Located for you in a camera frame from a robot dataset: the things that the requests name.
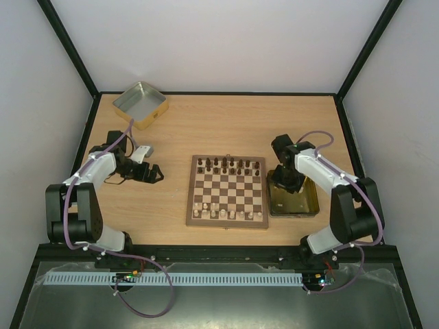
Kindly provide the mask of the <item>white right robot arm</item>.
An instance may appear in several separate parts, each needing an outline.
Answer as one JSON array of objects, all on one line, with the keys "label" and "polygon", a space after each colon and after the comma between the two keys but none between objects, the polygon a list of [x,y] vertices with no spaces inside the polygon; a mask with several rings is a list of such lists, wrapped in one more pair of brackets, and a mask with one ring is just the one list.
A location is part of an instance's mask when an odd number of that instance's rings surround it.
[{"label": "white right robot arm", "polygon": [[279,160],[271,178],[275,186],[297,193],[308,178],[330,197],[328,226],[301,243],[304,249],[299,251],[299,260],[309,269],[322,262],[325,252],[375,246],[383,238],[385,223],[377,184],[345,172],[320,153],[334,140],[332,134],[314,130],[297,142],[283,134],[271,143]]}]

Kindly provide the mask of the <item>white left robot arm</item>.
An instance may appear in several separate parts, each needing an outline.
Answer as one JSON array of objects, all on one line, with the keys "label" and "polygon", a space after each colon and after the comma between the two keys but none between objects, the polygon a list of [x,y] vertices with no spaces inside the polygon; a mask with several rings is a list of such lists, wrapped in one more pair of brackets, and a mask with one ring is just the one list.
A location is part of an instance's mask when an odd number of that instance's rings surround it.
[{"label": "white left robot arm", "polygon": [[107,178],[118,174],[122,181],[155,184],[164,179],[159,166],[145,159],[150,145],[135,146],[132,137],[113,130],[104,144],[91,148],[86,162],[61,184],[45,191],[47,236],[51,243],[73,249],[95,248],[102,253],[124,252],[132,243],[128,233],[104,223],[97,191]]}]

